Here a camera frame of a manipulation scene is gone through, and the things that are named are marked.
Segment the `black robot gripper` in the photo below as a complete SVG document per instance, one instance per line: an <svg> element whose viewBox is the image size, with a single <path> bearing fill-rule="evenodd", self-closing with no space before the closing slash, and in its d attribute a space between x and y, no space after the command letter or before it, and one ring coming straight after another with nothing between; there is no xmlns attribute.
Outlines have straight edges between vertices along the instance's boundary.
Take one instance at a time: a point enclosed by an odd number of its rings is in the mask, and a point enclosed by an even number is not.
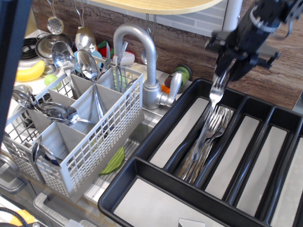
<svg viewBox="0 0 303 227"><path fill-rule="evenodd" d="M256 0L233 31L213 31L205 45L205 49L218 53L213 82L226 72L229 81L237 81L256 65L269 69L280 52L265 41L276 33L281 23L288 24L291 33L295 19L298 19L297 0ZM255 54L267 56L269 60L249 58ZM233 59L237 60L230 67Z"/></svg>

